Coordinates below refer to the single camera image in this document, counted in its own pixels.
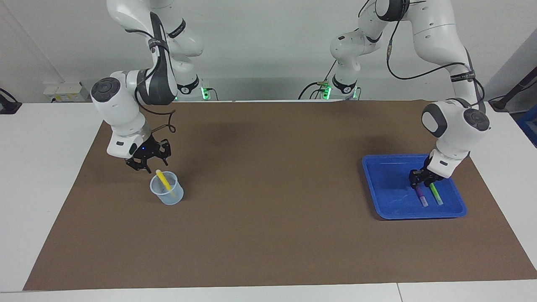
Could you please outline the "blue plastic tray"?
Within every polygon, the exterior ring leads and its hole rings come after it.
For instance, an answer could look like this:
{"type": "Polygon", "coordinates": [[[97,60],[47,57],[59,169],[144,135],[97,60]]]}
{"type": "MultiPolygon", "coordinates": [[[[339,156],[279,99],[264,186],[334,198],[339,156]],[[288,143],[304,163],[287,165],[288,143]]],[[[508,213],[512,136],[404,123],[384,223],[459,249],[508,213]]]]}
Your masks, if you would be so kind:
{"type": "Polygon", "coordinates": [[[410,186],[409,172],[422,168],[426,154],[367,155],[362,159],[375,210],[387,220],[451,219],[464,217],[467,208],[451,178],[435,183],[440,203],[429,188],[419,188],[424,204],[410,186]]]}

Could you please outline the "black table clamp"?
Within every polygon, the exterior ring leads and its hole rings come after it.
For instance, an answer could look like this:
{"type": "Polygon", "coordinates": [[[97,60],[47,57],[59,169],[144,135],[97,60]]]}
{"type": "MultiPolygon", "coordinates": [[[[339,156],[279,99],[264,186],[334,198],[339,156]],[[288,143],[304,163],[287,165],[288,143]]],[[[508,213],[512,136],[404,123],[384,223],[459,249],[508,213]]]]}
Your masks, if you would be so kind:
{"type": "Polygon", "coordinates": [[[0,88],[0,115],[13,115],[20,109],[22,103],[17,101],[12,94],[0,88]]]}

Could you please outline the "brown table mat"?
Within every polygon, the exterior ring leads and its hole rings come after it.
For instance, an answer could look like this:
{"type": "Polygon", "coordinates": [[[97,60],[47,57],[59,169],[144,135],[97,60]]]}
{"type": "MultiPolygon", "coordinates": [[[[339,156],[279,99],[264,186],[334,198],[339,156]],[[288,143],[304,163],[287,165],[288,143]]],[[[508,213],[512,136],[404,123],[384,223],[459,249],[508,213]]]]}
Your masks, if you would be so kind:
{"type": "Polygon", "coordinates": [[[24,289],[275,286],[537,279],[471,159],[453,175],[466,216],[388,221],[367,155],[429,153],[426,101],[174,103],[185,191],[106,153],[102,122],[24,289]]]}

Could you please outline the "clear plastic cup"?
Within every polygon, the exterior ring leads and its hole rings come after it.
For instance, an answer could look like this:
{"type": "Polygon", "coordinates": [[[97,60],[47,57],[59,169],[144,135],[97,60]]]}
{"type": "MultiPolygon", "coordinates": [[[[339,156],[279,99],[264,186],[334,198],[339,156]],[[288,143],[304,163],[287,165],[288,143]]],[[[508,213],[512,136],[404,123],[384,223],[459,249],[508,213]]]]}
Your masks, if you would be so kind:
{"type": "Polygon", "coordinates": [[[173,172],[169,171],[162,171],[167,180],[169,181],[172,191],[167,192],[162,183],[160,182],[159,178],[155,175],[150,180],[149,188],[150,191],[157,196],[160,201],[165,205],[176,205],[178,204],[184,197],[184,190],[182,186],[180,185],[179,179],[173,172]]]}

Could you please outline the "yellow pen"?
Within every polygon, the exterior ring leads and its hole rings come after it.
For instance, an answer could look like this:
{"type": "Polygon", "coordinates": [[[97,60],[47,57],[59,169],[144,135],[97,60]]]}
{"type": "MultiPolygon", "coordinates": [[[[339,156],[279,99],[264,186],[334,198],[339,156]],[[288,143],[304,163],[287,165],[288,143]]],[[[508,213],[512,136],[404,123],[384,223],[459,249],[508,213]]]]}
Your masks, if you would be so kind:
{"type": "Polygon", "coordinates": [[[160,182],[162,183],[162,185],[164,186],[166,191],[171,192],[172,187],[171,187],[169,181],[167,180],[165,174],[161,170],[157,169],[156,170],[156,176],[159,178],[160,182]]]}

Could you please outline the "green pen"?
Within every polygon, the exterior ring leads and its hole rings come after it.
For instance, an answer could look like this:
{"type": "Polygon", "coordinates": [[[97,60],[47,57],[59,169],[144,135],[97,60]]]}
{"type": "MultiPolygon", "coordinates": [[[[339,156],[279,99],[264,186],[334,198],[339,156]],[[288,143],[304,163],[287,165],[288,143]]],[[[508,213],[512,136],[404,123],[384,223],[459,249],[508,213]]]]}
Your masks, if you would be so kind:
{"type": "Polygon", "coordinates": [[[443,200],[442,200],[442,198],[441,198],[441,196],[440,196],[435,184],[431,183],[431,184],[429,184],[428,187],[430,188],[430,191],[432,192],[432,195],[435,197],[435,200],[436,200],[437,204],[438,205],[443,205],[444,202],[443,202],[443,200]]]}

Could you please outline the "blue box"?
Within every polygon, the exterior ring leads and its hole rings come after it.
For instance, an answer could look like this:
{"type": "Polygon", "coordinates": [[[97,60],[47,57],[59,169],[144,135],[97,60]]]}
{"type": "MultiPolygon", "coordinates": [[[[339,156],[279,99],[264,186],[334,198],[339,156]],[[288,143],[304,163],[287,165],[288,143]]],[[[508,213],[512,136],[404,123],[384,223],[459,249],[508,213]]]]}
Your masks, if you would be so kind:
{"type": "Polygon", "coordinates": [[[520,118],[516,119],[516,124],[527,136],[529,141],[537,147],[537,104],[520,118]]]}

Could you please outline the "white power strip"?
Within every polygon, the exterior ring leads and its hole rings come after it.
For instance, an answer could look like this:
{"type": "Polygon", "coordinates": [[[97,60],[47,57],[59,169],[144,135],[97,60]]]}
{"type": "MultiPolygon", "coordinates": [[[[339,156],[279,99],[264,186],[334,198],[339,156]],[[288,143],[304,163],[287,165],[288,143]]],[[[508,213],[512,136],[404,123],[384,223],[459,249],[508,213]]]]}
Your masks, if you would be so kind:
{"type": "Polygon", "coordinates": [[[49,103],[88,103],[90,96],[82,82],[44,81],[43,95],[49,103]]]}

